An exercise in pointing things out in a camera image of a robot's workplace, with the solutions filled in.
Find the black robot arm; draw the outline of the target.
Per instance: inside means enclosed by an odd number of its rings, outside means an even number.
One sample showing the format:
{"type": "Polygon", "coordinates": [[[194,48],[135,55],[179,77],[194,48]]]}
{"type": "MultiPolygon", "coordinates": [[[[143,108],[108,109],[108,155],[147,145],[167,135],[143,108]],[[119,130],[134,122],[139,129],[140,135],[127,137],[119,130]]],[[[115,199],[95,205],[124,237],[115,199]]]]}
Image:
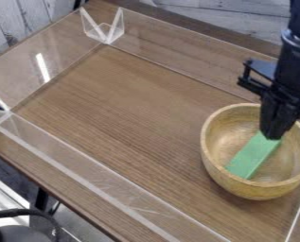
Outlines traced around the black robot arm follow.
{"type": "Polygon", "coordinates": [[[300,0],[289,0],[287,28],[275,62],[246,60],[238,85],[261,98],[259,131],[279,140],[300,119],[300,0]]]}

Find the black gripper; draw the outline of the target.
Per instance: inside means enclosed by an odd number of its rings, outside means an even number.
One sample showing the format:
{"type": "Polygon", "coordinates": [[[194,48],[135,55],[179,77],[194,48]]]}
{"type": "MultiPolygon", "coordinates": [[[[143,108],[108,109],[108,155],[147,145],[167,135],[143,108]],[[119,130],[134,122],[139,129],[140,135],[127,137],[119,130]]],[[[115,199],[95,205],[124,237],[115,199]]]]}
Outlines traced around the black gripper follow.
{"type": "Polygon", "coordinates": [[[238,85],[261,98],[259,130],[279,140],[300,119],[300,38],[286,29],[277,61],[243,62],[238,85]]]}

